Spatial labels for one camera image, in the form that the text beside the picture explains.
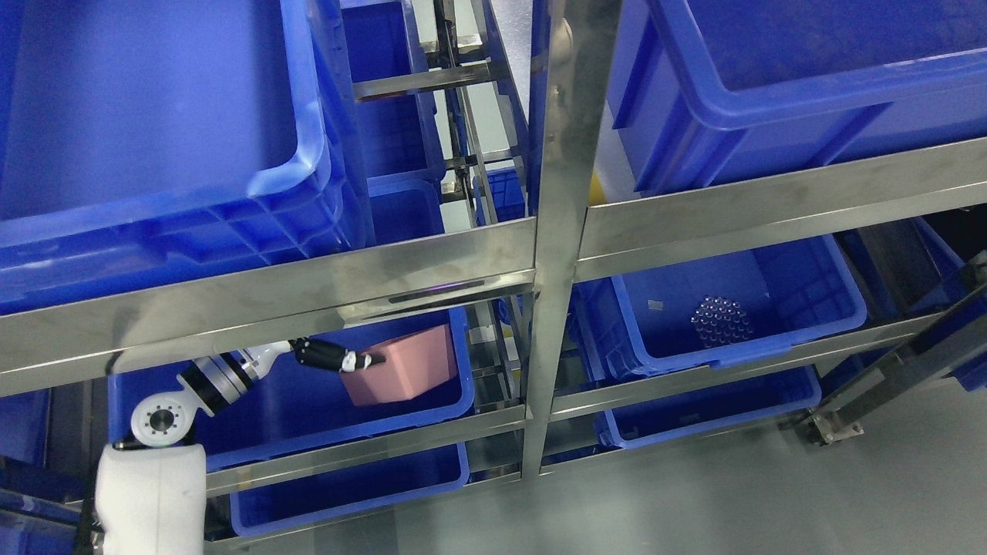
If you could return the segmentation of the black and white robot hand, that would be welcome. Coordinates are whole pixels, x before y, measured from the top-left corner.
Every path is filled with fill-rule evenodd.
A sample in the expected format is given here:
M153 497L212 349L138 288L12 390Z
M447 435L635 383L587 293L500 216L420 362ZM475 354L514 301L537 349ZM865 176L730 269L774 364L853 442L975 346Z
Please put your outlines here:
M276 359L282 355L292 355L297 363L306 368L336 373L358 372L386 362L385 355L353 351L343 345L308 337L246 348L240 351L237 359L249 375L262 378L268 375Z

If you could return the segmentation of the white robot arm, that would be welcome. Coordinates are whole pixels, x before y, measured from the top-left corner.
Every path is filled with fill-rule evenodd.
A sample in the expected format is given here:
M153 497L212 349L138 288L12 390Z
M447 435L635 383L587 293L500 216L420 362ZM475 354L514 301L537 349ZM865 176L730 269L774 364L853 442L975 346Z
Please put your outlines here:
M127 436L103 449L94 513L103 554L201 554L207 454L189 435L198 413L218 414L268 375L278 351L255 348L195 359L177 389L147 396Z

